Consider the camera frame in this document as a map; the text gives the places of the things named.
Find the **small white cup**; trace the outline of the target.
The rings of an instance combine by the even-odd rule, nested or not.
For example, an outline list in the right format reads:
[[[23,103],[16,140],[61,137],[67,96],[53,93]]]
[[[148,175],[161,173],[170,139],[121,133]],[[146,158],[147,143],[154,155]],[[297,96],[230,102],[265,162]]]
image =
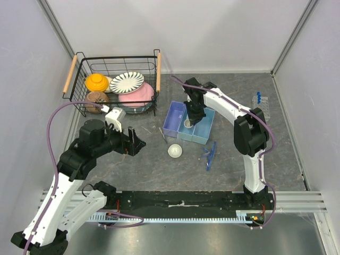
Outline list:
[[[183,123],[183,125],[186,127],[186,128],[192,128],[193,125],[191,124],[190,120],[189,119],[186,119]]]

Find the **clear acrylic tube rack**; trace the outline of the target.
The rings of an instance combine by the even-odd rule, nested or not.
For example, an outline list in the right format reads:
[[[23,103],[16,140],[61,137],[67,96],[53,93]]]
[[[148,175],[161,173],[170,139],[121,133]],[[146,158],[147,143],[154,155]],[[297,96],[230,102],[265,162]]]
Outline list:
[[[264,114],[265,121],[268,122],[270,119],[270,111],[269,111],[269,99],[268,97],[261,96],[261,104],[257,103],[258,97],[253,96],[252,98],[252,108],[260,108]]]

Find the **light blue front bin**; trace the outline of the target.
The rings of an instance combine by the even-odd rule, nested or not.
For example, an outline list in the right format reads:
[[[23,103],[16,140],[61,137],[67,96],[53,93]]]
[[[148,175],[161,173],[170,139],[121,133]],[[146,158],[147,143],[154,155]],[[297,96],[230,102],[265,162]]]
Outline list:
[[[209,139],[211,127],[215,116],[215,111],[205,108],[205,117],[194,126],[192,142],[205,145]]]

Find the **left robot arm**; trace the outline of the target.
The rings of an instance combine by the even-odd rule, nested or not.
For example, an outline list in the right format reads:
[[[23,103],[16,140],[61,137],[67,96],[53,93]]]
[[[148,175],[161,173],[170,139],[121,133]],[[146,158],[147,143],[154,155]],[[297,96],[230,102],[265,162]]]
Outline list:
[[[79,130],[68,150],[56,165],[57,175],[45,197],[42,207],[30,225],[13,234],[11,243],[30,254],[63,254],[72,236],[97,210],[116,205],[116,189],[101,181],[71,212],[65,213],[76,190],[97,159],[112,151],[135,156],[146,143],[139,139],[134,128],[128,135],[115,131],[101,120],[88,120]]]

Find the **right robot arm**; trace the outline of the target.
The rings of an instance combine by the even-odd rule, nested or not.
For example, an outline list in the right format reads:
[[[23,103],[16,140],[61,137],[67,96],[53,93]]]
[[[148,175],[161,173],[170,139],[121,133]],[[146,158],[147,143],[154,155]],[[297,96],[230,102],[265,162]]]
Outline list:
[[[184,82],[183,89],[188,99],[184,102],[191,126],[206,117],[205,108],[220,113],[233,125],[233,141],[243,155],[245,167],[244,205],[256,209],[262,204],[264,163],[260,155],[265,152],[269,132],[264,113],[260,108],[250,109],[225,95],[211,82],[200,84],[196,78]]]

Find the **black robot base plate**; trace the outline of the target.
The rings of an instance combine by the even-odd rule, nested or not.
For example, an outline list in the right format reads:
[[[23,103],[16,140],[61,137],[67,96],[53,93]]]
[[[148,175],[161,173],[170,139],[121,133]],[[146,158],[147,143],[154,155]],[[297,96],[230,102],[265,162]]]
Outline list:
[[[104,209],[118,209],[139,217],[232,217],[237,210],[274,208],[271,193],[259,195],[231,191],[122,191],[111,194]]]

